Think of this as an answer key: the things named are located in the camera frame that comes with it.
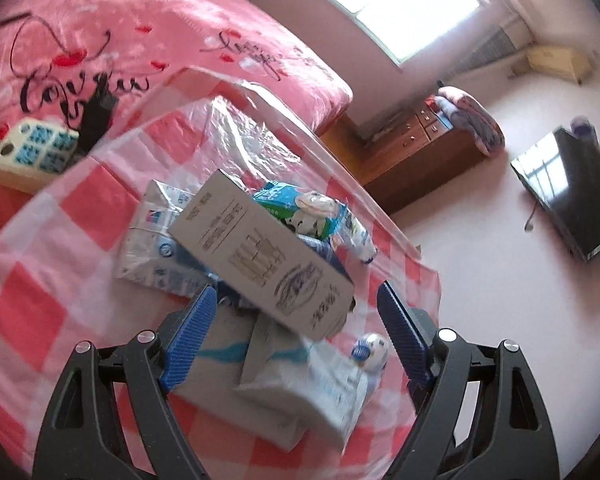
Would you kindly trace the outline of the grey foil bag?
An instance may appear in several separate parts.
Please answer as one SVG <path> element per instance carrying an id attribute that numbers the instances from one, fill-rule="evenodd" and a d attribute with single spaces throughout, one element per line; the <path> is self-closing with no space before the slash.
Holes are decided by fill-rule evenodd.
<path id="1" fill-rule="evenodd" d="M 238 391 L 298 417 L 342 452 L 379 386 L 389 349 L 388 339 L 370 333 L 344 354 L 327 340 L 299 336 L 261 314 L 253 327 Z"/>

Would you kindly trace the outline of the white pouch with teal swoosh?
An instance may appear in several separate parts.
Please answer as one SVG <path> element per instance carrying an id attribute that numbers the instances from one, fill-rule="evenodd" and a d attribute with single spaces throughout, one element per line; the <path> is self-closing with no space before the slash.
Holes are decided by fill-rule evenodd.
<path id="1" fill-rule="evenodd" d="M 186 381 L 174 393 L 223 422 L 290 451 L 306 433 L 300 419 L 238 391 L 256 319 L 256 311 L 221 304 Z"/>

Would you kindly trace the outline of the white blue printed refill pouch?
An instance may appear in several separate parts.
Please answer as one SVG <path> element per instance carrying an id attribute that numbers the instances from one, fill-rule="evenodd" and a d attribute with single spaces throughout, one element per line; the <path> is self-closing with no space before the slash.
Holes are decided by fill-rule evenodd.
<path id="1" fill-rule="evenodd" d="M 169 228 L 193 194 L 151 180 L 126 231 L 116 278 L 193 298 L 218 277 L 170 235 Z"/>

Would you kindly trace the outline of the beige milk carton box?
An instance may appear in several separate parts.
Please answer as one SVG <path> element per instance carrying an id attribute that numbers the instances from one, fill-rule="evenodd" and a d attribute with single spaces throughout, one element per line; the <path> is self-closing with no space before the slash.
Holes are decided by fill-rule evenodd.
<path id="1" fill-rule="evenodd" d="M 312 340 L 343 329 L 354 285 L 223 171 L 212 174 L 170 235 L 239 295 Z"/>

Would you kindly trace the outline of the red white checkered tablecloth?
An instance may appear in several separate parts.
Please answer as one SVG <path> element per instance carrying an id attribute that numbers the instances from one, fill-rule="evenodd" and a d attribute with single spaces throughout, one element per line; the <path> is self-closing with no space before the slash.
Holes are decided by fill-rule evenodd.
<path id="1" fill-rule="evenodd" d="M 168 399 L 215 479 L 379 479 L 416 414 L 377 293 L 436 315 L 439 275 L 271 92 L 186 68 L 0 231 L 0 443 L 33 465 L 80 341 L 157 328 L 206 286 L 231 292 Z"/>

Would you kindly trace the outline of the dark blue snack bag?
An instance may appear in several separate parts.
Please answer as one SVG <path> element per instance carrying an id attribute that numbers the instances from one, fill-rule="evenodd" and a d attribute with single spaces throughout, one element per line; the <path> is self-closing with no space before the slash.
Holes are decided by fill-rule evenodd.
<path id="1" fill-rule="evenodd" d="M 298 235 L 298 239 L 302 240 L 306 246 L 311 248 L 317 255 L 325 260 L 332 268 L 334 268 L 339 274 L 346 278 L 352 283 L 352 278 L 347 272 L 346 268 L 336 255 L 336 252 L 332 249 L 329 242 L 326 240 L 316 240 L 313 237 L 307 235 Z M 231 288 L 227 282 L 219 280 L 215 286 L 216 292 L 218 293 L 218 301 L 220 304 L 229 304 L 230 306 L 237 309 L 255 310 L 259 311 L 260 308 L 242 296 L 237 290 Z"/>

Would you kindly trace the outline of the wooden cabinet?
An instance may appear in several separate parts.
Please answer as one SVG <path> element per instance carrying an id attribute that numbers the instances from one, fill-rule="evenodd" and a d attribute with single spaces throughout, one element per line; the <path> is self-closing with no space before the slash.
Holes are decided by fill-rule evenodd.
<path id="1" fill-rule="evenodd" d="M 361 139 L 346 116 L 320 139 L 387 214 L 395 214 L 486 159 L 471 134 L 453 127 L 434 107 L 433 99 L 401 110 L 375 140 Z"/>

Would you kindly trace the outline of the cream power strip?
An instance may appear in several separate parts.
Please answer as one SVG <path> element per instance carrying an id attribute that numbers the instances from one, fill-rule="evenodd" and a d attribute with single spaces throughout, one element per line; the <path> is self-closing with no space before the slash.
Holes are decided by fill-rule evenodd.
<path id="1" fill-rule="evenodd" d="M 0 185 L 34 195 L 75 161 L 79 133 L 51 122 L 26 118 L 0 143 Z"/>

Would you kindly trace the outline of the folded blanket on cabinet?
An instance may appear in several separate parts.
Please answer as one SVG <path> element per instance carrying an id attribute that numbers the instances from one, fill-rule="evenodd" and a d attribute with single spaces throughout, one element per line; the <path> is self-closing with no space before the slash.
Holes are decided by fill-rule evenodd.
<path id="1" fill-rule="evenodd" d="M 505 148 L 505 136 L 496 120 L 471 94 L 445 86 L 432 96 L 454 128 L 465 130 L 486 157 L 498 156 Z"/>

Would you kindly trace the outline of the black charger adapter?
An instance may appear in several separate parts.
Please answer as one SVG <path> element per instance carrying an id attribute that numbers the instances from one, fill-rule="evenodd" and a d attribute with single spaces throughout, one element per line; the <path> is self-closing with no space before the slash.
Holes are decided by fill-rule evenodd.
<path id="1" fill-rule="evenodd" d="M 119 99 L 109 90 L 109 77 L 99 74 L 94 93 L 84 106 L 78 133 L 78 152 L 86 155 L 99 142 L 111 125 Z"/>

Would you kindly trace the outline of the pink bed with bedspread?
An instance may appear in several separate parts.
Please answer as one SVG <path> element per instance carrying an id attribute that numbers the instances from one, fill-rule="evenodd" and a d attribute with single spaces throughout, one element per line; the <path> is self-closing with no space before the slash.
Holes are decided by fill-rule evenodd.
<path id="1" fill-rule="evenodd" d="M 315 131 L 353 99 L 311 48 L 248 0 L 1 0 L 0 139 L 26 117 L 76 128 L 100 78 L 123 117 L 185 67 L 260 84 Z M 0 185 L 0 229 L 26 201 Z"/>

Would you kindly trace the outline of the wall mounted black television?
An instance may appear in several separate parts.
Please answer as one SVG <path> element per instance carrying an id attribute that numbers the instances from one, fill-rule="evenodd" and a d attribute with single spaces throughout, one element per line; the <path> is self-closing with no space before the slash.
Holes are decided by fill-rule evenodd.
<path id="1" fill-rule="evenodd" d="M 600 254 L 600 148 L 558 128 L 510 162 L 573 258 Z"/>

